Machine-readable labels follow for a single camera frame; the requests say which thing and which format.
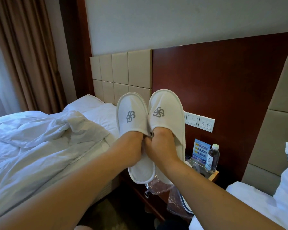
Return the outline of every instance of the brown curtain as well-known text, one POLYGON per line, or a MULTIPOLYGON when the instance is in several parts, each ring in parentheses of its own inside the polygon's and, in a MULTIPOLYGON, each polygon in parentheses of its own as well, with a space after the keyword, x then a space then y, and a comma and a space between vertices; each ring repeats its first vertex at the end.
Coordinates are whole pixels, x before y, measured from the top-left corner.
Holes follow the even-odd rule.
POLYGON ((66 98, 44 0, 0 0, 0 50, 23 111, 63 110, 66 98))

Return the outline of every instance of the white duvet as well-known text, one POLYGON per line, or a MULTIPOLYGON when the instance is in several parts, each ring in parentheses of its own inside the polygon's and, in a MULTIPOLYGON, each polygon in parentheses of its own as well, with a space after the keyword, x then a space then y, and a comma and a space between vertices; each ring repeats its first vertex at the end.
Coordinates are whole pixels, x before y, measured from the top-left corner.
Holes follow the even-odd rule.
POLYGON ((77 111, 0 117, 0 216, 32 196, 109 134, 77 111))

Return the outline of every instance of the white wall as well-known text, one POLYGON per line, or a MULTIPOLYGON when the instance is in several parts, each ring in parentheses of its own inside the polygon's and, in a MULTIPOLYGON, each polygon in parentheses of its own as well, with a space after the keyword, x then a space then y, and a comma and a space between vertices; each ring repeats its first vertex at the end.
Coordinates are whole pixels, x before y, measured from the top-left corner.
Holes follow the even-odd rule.
POLYGON ((288 0, 86 0, 92 53, 288 31, 288 0))
POLYGON ((66 100, 67 103, 71 103, 77 99, 77 96, 67 51, 59 0, 45 0, 45 3, 56 49, 58 69, 61 74, 66 100))

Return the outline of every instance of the bottle label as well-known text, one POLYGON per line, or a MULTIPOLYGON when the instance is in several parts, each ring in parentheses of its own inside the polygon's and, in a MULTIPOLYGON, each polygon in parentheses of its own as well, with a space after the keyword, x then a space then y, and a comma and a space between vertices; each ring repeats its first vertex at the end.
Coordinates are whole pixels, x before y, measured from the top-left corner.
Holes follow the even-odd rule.
POLYGON ((213 162, 213 157, 210 155, 207 155, 207 161, 205 165, 207 170, 211 170, 212 162, 213 162))

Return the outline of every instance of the bottle cap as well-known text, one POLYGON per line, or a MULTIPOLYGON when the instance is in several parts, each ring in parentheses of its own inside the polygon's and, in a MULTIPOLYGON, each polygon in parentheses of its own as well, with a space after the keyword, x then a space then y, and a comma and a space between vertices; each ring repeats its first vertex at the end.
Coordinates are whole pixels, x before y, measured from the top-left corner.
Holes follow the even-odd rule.
POLYGON ((214 143, 214 144, 212 145, 212 148, 215 149, 215 150, 218 150, 218 149, 219 149, 219 145, 216 144, 216 143, 214 143))

